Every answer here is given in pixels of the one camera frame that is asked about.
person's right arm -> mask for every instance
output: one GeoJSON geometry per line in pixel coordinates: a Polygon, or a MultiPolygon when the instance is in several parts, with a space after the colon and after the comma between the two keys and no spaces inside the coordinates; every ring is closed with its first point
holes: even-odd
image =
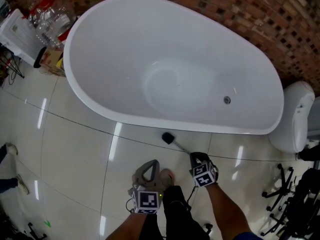
{"type": "Polygon", "coordinates": [[[251,232],[246,216],[218,184],[206,186],[216,223],[223,240],[233,240],[241,233],[251,232]]]}

shoe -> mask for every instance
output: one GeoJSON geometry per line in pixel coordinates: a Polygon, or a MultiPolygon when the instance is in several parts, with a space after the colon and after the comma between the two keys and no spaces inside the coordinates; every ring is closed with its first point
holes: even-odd
{"type": "Polygon", "coordinates": [[[29,189],[22,180],[21,176],[18,174],[15,178],[18,180],[18,188],[21,189],[26,195],[29,195],[29,189]]]}
{"type": "Polygon", "coordinates": [[[6,147],[6,152],[7,152],[7,154],[12,154],[12,155],[14,155],[14,156],[17,156],[17,155],[18,155],[18,150],[17,150],[17,148],[16,148],[15,145],[7,142],[7,143],[5,144],[5,147],[6,147]]]}
{"type": "Polygon", "coordinates": [[[163,169],[160,171],[160,180],[164,190],[174,186],[176,181],[174,173],[169,169],[163,169]]]}

blue sleeve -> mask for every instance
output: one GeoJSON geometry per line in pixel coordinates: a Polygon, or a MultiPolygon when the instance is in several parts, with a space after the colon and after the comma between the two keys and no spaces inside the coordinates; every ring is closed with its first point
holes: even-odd
{"type": "Polygon", "coordinates": [[[252,232],[238,234],[233,240],[262,240],[252,232]]]}

bathtub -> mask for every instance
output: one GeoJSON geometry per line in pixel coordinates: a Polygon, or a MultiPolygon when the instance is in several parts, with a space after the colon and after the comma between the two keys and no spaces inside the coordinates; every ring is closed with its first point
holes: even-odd
{"type": "Polygon", "coordinates": [[[67,80],[108,119],[197,132],[268,134],[279,123],[279,76],[259,49],[166,0],[105,0],[72,27],[67,80]]]}

drain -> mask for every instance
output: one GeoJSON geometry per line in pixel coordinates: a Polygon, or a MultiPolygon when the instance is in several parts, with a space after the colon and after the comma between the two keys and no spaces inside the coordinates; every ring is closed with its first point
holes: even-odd
{"type": "Polygon", "coordinates": [[[223,98],[223,101],[224,101],[224,103],[225,104],[230,104],[230,102],[231,102],[231,99],[230,99],[230,97],[229,96],[224,96],[224,98],[223,98]]]}

